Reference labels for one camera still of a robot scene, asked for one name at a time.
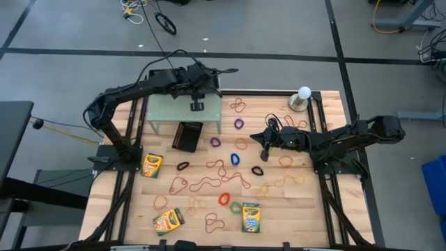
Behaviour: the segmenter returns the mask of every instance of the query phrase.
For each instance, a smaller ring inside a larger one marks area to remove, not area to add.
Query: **gray floor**
[[[8,37],[28,1],[0,0],[0,43]],[[152,18],[166,50],[336,56],[324,0],[192,0],[178,7],[160,2],[178,28],[175,37]],[[367,0],[332,0],[345,57],[417,59],[421,31],[377,34],[369,26],[373,6]],[[446,12],[446,5],[438,1]],[[382,6],[378,16],[403,15],[406,6]],[[159,51],[146,24],[120,18],[118,1],[39,0],[10,47],[61,50]],[[439,31],[426,37],[426,43]],[[0,61],[0,100],[32,100],[34,116],[82,124],[85,106],[111,86],[131,83],[154,58],[135,56],[74,56],[5,54]],[[202,59],[212,67],[239,68],[222,76],[231,89],[339,90],[346,98],[337,63],[254,59]],[[184,66],[187,59],[173,59]],[[160,63],[157,68],[168,67]],[[436,111],[444,86],[427,66],[348,64],[357,110],[366,119],[401,109]],[[421,164],[444,154],[441,123],[403,121],[407,137],[397,145],[367,149],[386,246],[412,250],[446,250],[439,219],[433,212]],[[82,129],[64,128],[99,140]],[[32,181],[37,169],[82,169],[96,147],[48,130],[28,128],[9,176]],[[14,215],[0,242],[10,246],[20,215]],[[78,226],[30,229],[24,247],[69,243]]]

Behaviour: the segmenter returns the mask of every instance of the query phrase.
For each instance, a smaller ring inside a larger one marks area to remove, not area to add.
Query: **green rubber band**
[[[234,210],[234,206],[237,206],[239,209],[238,209],[238,211],[236,211],[236,210]],[[232,213],[235,213],[235,214],[242,214],[242,204],[240,204],[240,203],[238,203],[238,202],[236,202],[236,201],[233,201],[232,203],[231,203],[231,205],[229,206],[229,209],[231,209],[231,212]]]

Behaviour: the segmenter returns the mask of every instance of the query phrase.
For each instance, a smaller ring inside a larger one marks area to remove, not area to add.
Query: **white sphere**
[[[312,95],[312,90],[306,86],[302,86],[299,88],[298,95],[300,99],[308,99]]]

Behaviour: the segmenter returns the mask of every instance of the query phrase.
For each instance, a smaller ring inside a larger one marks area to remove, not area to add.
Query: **rubber band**
[[[176,166],[176,169],[177,169],[178,171],[182,171],[182,170],[184,170],[184,168],[186,168],[186,167],[189,167],[189,162],[187,162],[187,161],[178,164],[178,165]]]
[[[156,200],[158,199],[158,197],[162,197],[164,198],[164,200],[166,201],[161,207],[157,207],[156,206]],[[153,200],[153,208],[155,208],[155,210],[160,210],[161,208],[165,207],[167,205],[167,198],[164,195],[157,195],[155,197],[155,199]]]
[[[236,139],[236,148],[239,150],[245,150],[246,148],[248,148],[248,144],[246,144],[246,139],[243,139],[243,138]]]
[[[252,189],[251,194],[256,197],[265,197],[268,194],[270,187],[272,187],[272,186],[275,186],[276,188],[283,187],[285,185],[286,178],[290,178],[292,181],[294,181],[294,183],[297,183],[299,185],[302,185],[303,183],[305,183],[304,176],[289,176],[289,175],[287,175],[287,176],[283,176],[282,178],[280,178],[276,181],[273,181],[272,182],[273,185],[265,184],[265,185],[262,185],[259,189]]]
[[[242,120],[242,119],[236,119],[235,121],[234,121],[234,127],[236,128],[236,129],[242,129],[243,128],[243,126],[245,125],[245,122]]]
[[[257,176],[263,176],[264,175],[262,168],[260,168],[258,166],[255,166],[255,167],[251,168],[251,172],[253,174],[257,175]]]
[[[227,204],[229,204],[229,200],[231,198],[231,195],[229,195],[228,192],[223,192],[222,195],[220,195],[220,197],[218,197],[218,204],[222,205],[222,206],[226,206]]]
[[[217,174],[218,174],[218,176],[220,176],[220,178],[222,178],[222,181],[223,181],[223,182],[227,182],[227,181],[230,181],[230,180],[233,179],[233,178],[240,177],[240,182],[242,183],[242,186],[243,186],[245,189],[250,189],[250,188],[251,188],[251,184],[250,184],[249,182],[247,182],[247,181],[243,178],[243,176],[242,176],[242,174],[241,174],[240,172],[236,172],[236,173],[233,174],[233,176],[231,176],[231,177],[226,176],[228,172],[227,172],[226,169],[224,168],[224,161],[221,160],[221,159],[216,160],[216,161],[209,161],[209,162],[206,163],[206,166],[207,166],[208,168],[213,168],[214,166],[217,165],[217,163],[220,163],[220,164],[221,164],[221,165],[219,166],[219,169],[218,169]]]
[[[286,178],[290,178],[292,181],[294,181],[294,183],[299,184],[299,185],[302,185],[305,182],[305,178],[303,176],[289,176],[289,175],[287,175],[287,176],[282,177],[281,179],[274,181],[274,183],[273,183],[274,186],[276,188],[283,187],[285,185]]]
[[[284,163],[282,163],[282,160],[283,160],[284,158],[289,159],[289,160],[290,160],[290,163],[287,164],[287,165],[284,165]],[[287,155],[282,156],[282,157],[280,157],[280,159],[279,159],[279,164],[280,164],[281,166],[283,166],[283,167],[289,167],[289,166],[291,166],[291,164],[293,164],[293,158],[291,158],[290,156],[287,156]]]
[[[216,160],[216,161],[209,161],[209,162],[206,163],[206,166],[208,168],[213,168],[217,163],[221,163],[222,164],[220,167],[224,166],[224,161],[222,159],[219,159],[219,160]]]
[[[236,98],[236,101],[229,105],[230,108],[234,109],[237,113],[241,113],[246,108],[246,103],[242,101],[241,98]]]
[[[237,155],[237,153],[231,154],[231,163],[233,166],[238,166],[238,164],[240,164],[240,157]]]
[[[213,147],[218,147],[222,145],[222,142],[217,138],[217,137],[212,137],[210,139],[210,145]]]
[[[218,184],[218,185],[213,185],[213,184],[210,183],[210,182],[203,182],[203,183],[202,183],[202,181],[203,181],[205,178],[207,178],[207,179],[209,179],[209,180],[211,180],[211,181],[218,181],[219,184]],[[209,184],[211,187],[218,188],[219,186],[222,185],[222,181],[221,181],[219,178],[203,177],[203,178],[200,180],[200,182],[198,182],[197,184],[192,184],[192,185],[190,185],[190,186],[189,186],[189,191],[190,191],[190,192],[197,192],[197,191],[199,191],[199,190],[203,187],[204,184]],[[199,187],[197,190],[192,190],[191,187],[194,186],[194,185],[200,185],[200,187]]]
[[[257,197],[265,197],[268,194],[269,190],[270,190],[269,187],[270,187],[269,185],[262,185],[260,187],[260,189],[253,189],[253,190],[251,190],[251,194],[255,195]]]
[[[308,123],[307,123],[305,120],[301,120],[301,121],[299,121],[298,126],[296,126],[296,125],[294,124],[294,120],[293,120],[293,118],[292,118],[291,116],[289,116],[289,115],[285,115],[284,120],[285,120],[285,122],[288,124],[288,126],[293,125],[295,128],[306,128],[306,127],[308,126]]]
[[[175,180],[176,180],[177,178],[179,178],[179,179],[182,180],[182,181],[181,181],[181,185],[184,185],[184,186],[183,186],[183,188],[181,188],[180,190],[174,192],[174,191],[175,191],[175,189],[174,189],[174,183],[175,183]],[[169,188],[169,194],[170,194],[170,195],[176,195],[177,193],[181,192],[181,190],[185,189],[185,188],[187,187],[188,184],[189,184],[189,183],[188,183],[185,179],[183,179],[183,178],[181,178],[181,177],[175,177],[175,178],[172,180],[172,184],[170,185],[170,188]]]
[[[229,206],[229,209],[230,209],[231,212],[234,213],[234,214],[242,214],[242,204],[240,204],[240,203],[238,203],[238,202],[236,202],[236,201],[233,201],[233,202],[231,203],[231,205]]]
[[[210,234],[210,233],[214,232],[216,229],[223,229],[224,228],[224,221],[223,220],[217,220],[217,219],[218,219],[218,217],[217,217],[216,213],[208,213],[206,216],[204,216],[204,223],[206,224],[206,226],[205,226],[206,233]],[[211,231],[208,231],[208,227],[213,225],[216,222],[221,222],[223,224],[223,227],[215,227]]]
[[[195,196],[190,196],[189,197],[189,207],[187,207],[187,214],[189,216],[194,216],[195,215],[195,208],[201,208],[201,209],[205,209],[208,206],[208,202],[206,202],[205,200],[202,199],[197,199]]]

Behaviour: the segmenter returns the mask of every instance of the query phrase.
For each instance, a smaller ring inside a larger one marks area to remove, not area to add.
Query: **crayola crayon box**
[[[172,231],[183,224],[185,224],[185,221],[178,208],[171,209],[166,213],[153,218],[153,225],[155,225],[156,234],[158,236]]]
[[[260,232],[260,204],[244,202],[242,208],[242,231]]]
[[[141,175],[150,178],[157,178],[161,167],[162,156],[149,153],[144,159],[144,164],[141,168]]]

